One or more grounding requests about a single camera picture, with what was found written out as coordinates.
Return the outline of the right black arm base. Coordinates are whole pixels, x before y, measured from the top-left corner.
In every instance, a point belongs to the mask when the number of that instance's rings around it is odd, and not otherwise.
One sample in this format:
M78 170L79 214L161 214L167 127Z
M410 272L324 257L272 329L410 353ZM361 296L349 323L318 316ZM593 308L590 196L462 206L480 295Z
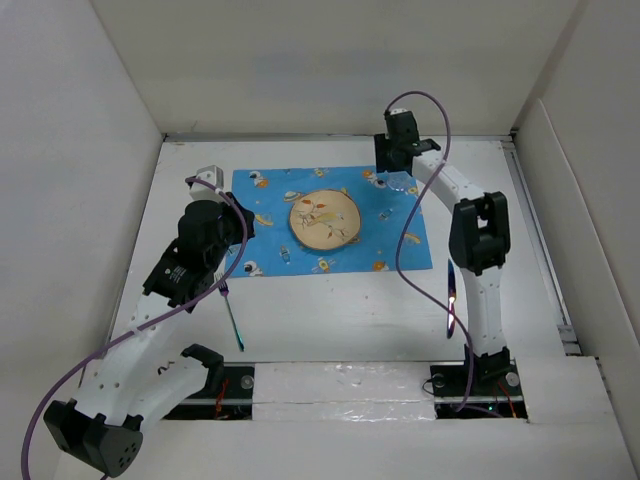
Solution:
M437 419L527 419L519 372L507 347L459 364L435 364L422 391L434 400Z

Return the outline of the blue space-print cloth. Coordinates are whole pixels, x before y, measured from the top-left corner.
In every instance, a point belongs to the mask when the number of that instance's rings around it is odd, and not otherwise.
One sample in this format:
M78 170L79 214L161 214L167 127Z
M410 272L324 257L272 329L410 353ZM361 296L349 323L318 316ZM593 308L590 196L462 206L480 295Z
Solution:
M386 174L371 166L236 170L232 193L254 215L255 236L246 248L229 249L242 258L237 277L281 277L329 273L382 272L400 262L406 270L432 266L425 221L415 209L419 188L390 189ZM332 251L304 247L289 227L296 200L316 190L349 195L362 215L358 236Z

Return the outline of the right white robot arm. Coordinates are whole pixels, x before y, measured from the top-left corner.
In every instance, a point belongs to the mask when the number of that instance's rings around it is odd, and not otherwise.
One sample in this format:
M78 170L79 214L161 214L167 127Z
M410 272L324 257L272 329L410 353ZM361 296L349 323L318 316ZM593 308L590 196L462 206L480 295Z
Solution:
M407 173L428 186L452 215L449 254L464 281L472 342L467 354L474 357L462 369L462 381L471 392L486 393L510 366L500 298L502 269L511 248L508 200L446 164L440 145L420 138L411 111L393 109L384 119L387 131L374 136L376 171Z

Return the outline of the clear drinking glass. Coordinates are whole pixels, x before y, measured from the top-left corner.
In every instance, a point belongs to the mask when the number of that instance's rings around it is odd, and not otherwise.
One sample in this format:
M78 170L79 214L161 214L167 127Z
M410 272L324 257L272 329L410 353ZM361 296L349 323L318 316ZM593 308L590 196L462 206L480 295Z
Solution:
M386 184L394 191L406 192L412 186L412 177L405 171L389 172Z

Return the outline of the iridescent knife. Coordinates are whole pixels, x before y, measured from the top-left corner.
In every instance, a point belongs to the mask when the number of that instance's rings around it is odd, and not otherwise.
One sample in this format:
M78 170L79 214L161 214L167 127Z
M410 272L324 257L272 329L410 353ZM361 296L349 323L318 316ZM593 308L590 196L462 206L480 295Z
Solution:
M451 339L454 335L456 326L455 302L457 300L456 274L454 264L451 259L449 259L447 263L447 297L446 337Z

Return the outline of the round bird-pattern plate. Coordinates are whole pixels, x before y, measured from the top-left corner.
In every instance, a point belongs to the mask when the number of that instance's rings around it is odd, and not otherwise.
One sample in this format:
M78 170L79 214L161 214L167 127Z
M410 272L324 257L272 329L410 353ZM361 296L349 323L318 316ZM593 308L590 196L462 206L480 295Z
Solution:
M355 201L340 190L316 190L296 200L289 227L304 247L315 251L340 249L354 240L362 227Z

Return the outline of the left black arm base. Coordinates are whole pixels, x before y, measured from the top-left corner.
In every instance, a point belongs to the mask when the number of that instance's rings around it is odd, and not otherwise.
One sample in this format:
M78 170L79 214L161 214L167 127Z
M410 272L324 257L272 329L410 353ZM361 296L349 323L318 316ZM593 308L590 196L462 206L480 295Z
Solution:
M215 390L203 389L187 397L164 420L251 420L254 386L254 364L226 364Z

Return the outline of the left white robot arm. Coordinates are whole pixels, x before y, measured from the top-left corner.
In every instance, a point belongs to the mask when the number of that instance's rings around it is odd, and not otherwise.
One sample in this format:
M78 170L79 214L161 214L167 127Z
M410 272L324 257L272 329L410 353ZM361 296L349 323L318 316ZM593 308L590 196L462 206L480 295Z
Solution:
M192 394L222 387L222 355L200 344L165 359L164 345L229 276L219 269L232 246L254 236L254 215L225 192L189 203L178 235L143 284L127 330L90 355L100 365L70 400L46 394L34 417L58 448L106 478L122 475L138 455L145 433Z

